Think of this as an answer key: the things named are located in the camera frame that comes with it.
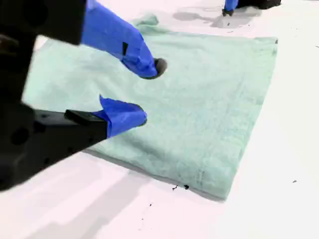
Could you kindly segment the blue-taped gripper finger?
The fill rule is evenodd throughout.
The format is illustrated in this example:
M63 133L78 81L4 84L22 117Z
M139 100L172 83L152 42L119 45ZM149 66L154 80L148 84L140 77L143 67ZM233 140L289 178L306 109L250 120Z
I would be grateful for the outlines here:
M222 10L222 15L232 16L236 7L237 7L237 0L225 0L224 9Z

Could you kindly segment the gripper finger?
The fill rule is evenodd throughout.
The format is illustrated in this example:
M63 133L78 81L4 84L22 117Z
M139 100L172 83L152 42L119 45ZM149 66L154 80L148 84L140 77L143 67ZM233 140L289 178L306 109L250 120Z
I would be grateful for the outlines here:
M111 54L142 79L156 79L167 69L164 59L152 56L139 30L96 0L86 3L81 43Z
M67 149L85 149L101 141L140 127L147 113L137 104L99 98L101 110L95 112L67 110L65 116L77 125L67 138Z

